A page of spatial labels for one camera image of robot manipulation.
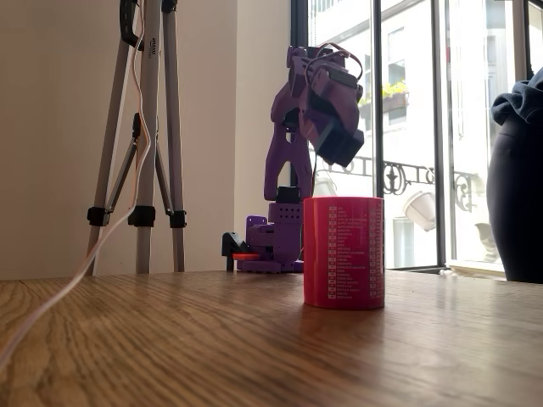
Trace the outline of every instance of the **tripod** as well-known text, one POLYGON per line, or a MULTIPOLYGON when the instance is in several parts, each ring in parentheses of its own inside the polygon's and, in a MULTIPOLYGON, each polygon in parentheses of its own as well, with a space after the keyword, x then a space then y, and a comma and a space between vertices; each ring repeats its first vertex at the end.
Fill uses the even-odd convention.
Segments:
MULTIPOLYGON (((141 88, 143 97, 143 115, 147 122, 150 137, 150 149, 143 163, 140 187, 137 195, 137 206, 128 218, 128 224, 137 228, 136 273, 148 274, 151 269, 151 234, 154 226, 154 172, 156 170, 160 193, 164 202, 166 215, 170 217, 173 232, 174 270, 184 271, 185 254, 183 228, 186 212, 183 210, 182 194, 182 160, 181 160, 181 119, 179 115, 179 78, 177 66, 176 38, 176 4, 177 0, 146 0, 145 2, 145 34, 138 50, 141 51, 141 88), (165 179, 165 169, 158 136, 158 93, 160 71, 160 28, 163 28, 165 52, 166 83, 166 115, 168 136, 168 162, 170 172, 170 191, 165 179)), ((94 197, 94 205, 87 212, 91 225, 87 252, 94 247, 102 228, 109 224, 120 191, 124 185, 128 171, 134 159, 141 158, 145 143, 139 143, 141 118, 134 115, 132 139, 120 168, 119 175, 113 185, 109 200, 106 202, 109 185, 113 178, 115 151, 120 129, 120 120, 126 93, 130 47, 137 45, 138 37, 133 33, 137 0, 120 0, 120 41, 115 64, 115 74, 109 100, 108 119, 105 128, 104 146, 98 183, 94 197)), ((96 270, 96 260, 87 270, 90 276, 96 270)))

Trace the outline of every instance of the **blue cloth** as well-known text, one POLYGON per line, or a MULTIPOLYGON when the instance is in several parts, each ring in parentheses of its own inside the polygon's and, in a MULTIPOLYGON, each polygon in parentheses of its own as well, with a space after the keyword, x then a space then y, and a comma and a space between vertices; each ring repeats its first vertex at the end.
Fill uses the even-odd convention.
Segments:
POLYGON ((491 113, 498 125, 503 125, 511 113, 529 125, 543 125, 543 68, 530 81, 515 83, 511 93, 498 96, 491 113))

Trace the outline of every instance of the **wires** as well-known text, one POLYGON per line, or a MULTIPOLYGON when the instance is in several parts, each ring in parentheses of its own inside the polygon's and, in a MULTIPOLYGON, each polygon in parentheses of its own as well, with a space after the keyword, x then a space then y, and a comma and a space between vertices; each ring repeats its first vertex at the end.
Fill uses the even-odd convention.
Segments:
POLYGON ((360 65, 360 74, 356 77, 356 81, 359 81, 361 78, 362 78, 362 75, 364 74, 364 68, 362 67, 362 62, 360 62, 360 60, 356 57, 356 55, 354 55, 353 53, 350 53, 349 51, 347 51, 345 48, 343 47, 340 47, 338 44, 336 44, 335 42, 325 42, 324 44, 322 44, 320 47, 319 47, 319 50, 318 52, 316 53, 316 58, 315 59, 312 59, 312 61, 310 61, 310 63, 307 64, 307 66, 305 67, 305 82, 307 84, 310 83, 310 79, 309 79, 309 68, 316 62, 316 61, 321 61, 321 60, 324 60, 324 59, 333 59, 337 56, 341 56, 341 57, 345 57, 345 58, 352 58, 354 59, 359 65, 360 65), (327 47, 327 46, 331 46, 331 47, 335 47, 336 49, 338 49, 338 51, 335 51, 333 53, 328 53, 326 55, 321 55, 322 51, 324 51, 324 49, 327 47))
POLYGON ((313 164, 313 177, 311 178, 311 197, 315 194, 315 180, 316 180, 316 159, 318 159, 318 155, 315 151, 315 163, 313 164))
POLYGON ((34 323, 43 315, 45 314, 51 307, 53 307, 58 301, 60 301, 64 296, 66 296, 84 277, 85 272, 91 265, 91 263, 94 261, 94 258, 96 257, 96 254, 100 250, 100 248, 104 245, 106 240, 111 236, 111 234, 119 227, 127 218, 132 214, 134 209, 136 208, 137 204, 137 191, 139 189, 139 179, 140 175, 142 174, 142 168, 143 163, 145 162, 145 159, 147 158, 149 149, 151 148, 151 137, 149 135, 147 123, 145 122, 145 118, 143 117, 143 95, 142 95, 142 88, 140 87, 139 81, 136 76, 136 55, 137 50, 139 49, 139 46, 143 39, 143 34, 145 32, 145 17, 143 16, 143 7, 140 7, 139 12, 139 19, 142 24, 142 33, 140 34, 137 44, 134 47, 132 51, 132 63, 131 63, 131 71, 132 71, 132 78, 136 84, 137 91, 139 93, 139 115, 141 118, 141 121, 143 123, 143 132, 145 134, 145 149, 143 150, 143 154, 140 158, 140 160, 137 162, 136 166, 136 176, 134 178, 134 187, 133 187, 133 194, 132 194, 132 203, 130 205, 130 208, 128 211, 113 225, 111 228, 102 235, 102 237, 96 242, 88 256, 83 261, 83 264, 79 268, 79 270, 74 274, 70 282, 63 287, 58 293, 54 294, 50 299, 48 299, 45 303, 43 303, 40 307, 35 309, 26 320, 23 322, 23 324, 19 327, 17 332, 11 337, 6 347, 3 349, 2 353, 0 354, 0 371, 6 366, 6 364, 9 361, 9 358, 11 357, 11 354, 15 351, 19 343, 23 340, 26 333, 32 328, 34 323))

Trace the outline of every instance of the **tripod leg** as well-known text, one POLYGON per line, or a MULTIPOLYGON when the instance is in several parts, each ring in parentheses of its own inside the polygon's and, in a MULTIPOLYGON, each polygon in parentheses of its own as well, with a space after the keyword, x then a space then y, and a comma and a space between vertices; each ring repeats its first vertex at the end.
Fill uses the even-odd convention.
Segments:
POLYGON ((171 203, 170 193, 168 191, 168 185, 166 183, 166 174, 164 170, 164 163, 162 162, 162 154, 160 154, 160 145, 156 143, 156 177, 159 180, 160 195, 162 195, 162 202, 164 203, 164 211, 168 216, 173 212, 173 205, 171 203))
MULTIPOLYGON (((150 149, 143 163, 140 177, 137 206, 153 207, 154 201, 154 160, 156 158, 156 131, 160 69, 160 28, 162 22, 162 0, 145 2, 145 49, 142 55, 143 117, 150 135, 150 149)), ((142 157, 144 142, 137 144, 137 161, 142 157)), ((151 230, 149 226, 137 226, 136 273, 149 274, 151 271, 151 230)))
MULTIPOLYGON (((108 121, 105 127, 104 146, 102 148, 102 158, 100 160, 100 170, 98 172, 98 183, 96 186, 96 193, 94 195, 95 208, 105 208, 105 200, 107 198, 109 184, 111 183, 111 178, 113 175, 115 151, 117 150, 117 135, 119 134, 122 109, 125 101, 129 54, 130 46, 120 40, 119 50, 117 51, 117 62, 115 65, 111 98, 109 100, 108 121)), ((100 238, 101 233, 101 226, 91 226, 87 254, 90 253, 100 238)), ((88 268, 88 276, 93 274, 97 261, 98 256, 88 268)))
MULTIPOLYGON (((164 14, 164 50, 171 201, 174 211, 183 211, 181 119, 179 116, 179 70, 177 63, 176 12, 164 14)), ((183 228, 173 228, 172 232, 174 270, 185 271, 183 228)))

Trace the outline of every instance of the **white bucket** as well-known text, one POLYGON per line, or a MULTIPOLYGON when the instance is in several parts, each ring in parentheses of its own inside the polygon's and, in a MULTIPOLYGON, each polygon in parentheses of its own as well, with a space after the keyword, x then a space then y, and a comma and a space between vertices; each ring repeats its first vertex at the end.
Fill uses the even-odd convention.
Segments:
POLYGON ((435 196, 417 192, 404 204, 404 214, 425 231, 431 231, 435 228, 435 196))

